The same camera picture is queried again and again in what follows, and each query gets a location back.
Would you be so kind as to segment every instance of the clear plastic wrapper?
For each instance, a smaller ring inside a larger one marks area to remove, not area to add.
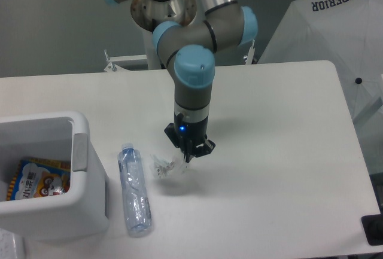
[[[152,154],[151,158],[153,159],[153,165],[151,167],[153,176],[159,179],[173,178],[180,175],[184,173],[189,166],[189,163],[183,160],[182,153],[174,155],[170,162],[155,154]]]

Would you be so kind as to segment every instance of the white bin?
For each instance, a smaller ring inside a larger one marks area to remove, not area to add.
[[[67,193],[0,202],[0,228],[37,240],[63,239],[108,228],[107,183],[79,112],[0,118],[0,181],[10,183],[20,159],[71,161]]]

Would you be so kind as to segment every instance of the snack package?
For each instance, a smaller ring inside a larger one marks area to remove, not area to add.
[[[69,190],[71,164],[28,158],[20,161],[10,184],[7,200],[60,195]]]

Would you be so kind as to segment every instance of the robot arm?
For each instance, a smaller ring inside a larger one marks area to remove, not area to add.
[[[180,11],[175,14],[182,14],[177,5],[180,0],[149,1],[154,7],[159,2],[157,7],[171,7]],[[240,7],[237,0],[202,1],[206,16],[202,23],[181,26],[182,17],[178,23],[166,20],[165,9],[162,18],[152,20],[151,27],[154,48],[175,84],[174,123],[165,133],[181,149],[186,162],[210,154],[215,147],[206,135],[215,74],[213,53],[250,42],[258,31],[254,13]]]

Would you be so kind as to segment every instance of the white umbrella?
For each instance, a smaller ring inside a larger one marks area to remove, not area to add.
[[[383,0],[292,2],[259,63],[306,60],[335,64],[351,117],[358,116],[381,93]],[[358,137],[364,152],[376,153],[376,147],[371,149],[371,140],[365,139],[371,136],[374,142],[381,142],[376,133],[383,138],[383,114],[377,113],[368,123],[358,131]],[[383,155],[366,153],[367,165],[383,167]]]

